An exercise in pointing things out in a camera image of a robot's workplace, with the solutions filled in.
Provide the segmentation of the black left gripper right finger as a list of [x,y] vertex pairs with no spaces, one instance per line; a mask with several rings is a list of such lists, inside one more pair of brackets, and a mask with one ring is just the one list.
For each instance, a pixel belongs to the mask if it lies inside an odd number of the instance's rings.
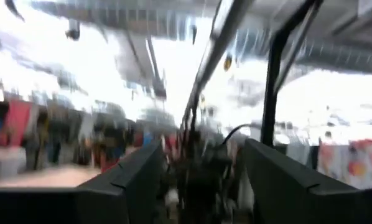
[[254,139],[243,148],[254,224],[372,224],[372,189],[332,179]]

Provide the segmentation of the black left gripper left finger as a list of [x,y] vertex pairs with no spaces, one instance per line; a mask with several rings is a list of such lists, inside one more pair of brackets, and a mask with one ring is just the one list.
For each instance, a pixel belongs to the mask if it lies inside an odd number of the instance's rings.
[[159,141],[77,187],[0,188],[0,224],[153,224]]

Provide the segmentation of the colourful printed banner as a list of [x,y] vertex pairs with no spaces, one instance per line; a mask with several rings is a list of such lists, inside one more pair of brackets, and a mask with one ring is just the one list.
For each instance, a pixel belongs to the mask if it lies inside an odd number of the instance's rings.
[[319,146],[317,171],[357,189],[372,188],[372,139]]

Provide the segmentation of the red panel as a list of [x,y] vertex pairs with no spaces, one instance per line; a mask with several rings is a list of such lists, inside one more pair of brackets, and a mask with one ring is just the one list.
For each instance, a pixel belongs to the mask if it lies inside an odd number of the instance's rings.
[[25,101],[9,101],[3,127],[0,130],[0,146],[20,146],[26,131],[32,105]]

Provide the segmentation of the black metal table frame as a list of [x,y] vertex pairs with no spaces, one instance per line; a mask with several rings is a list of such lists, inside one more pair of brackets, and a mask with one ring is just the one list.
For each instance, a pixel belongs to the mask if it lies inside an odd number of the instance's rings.
[[[254,0],[221,0],[216,9],[210,38],[182,119],[183,147],[189,146],[193,141],[200,94],[210,80],[228,44],[235,36],[252,2]],[[273,142],[277,94],[322,3],[323,0],[305,0],[272,37],[261,129],[261,142],[267,146],[272,146]]]

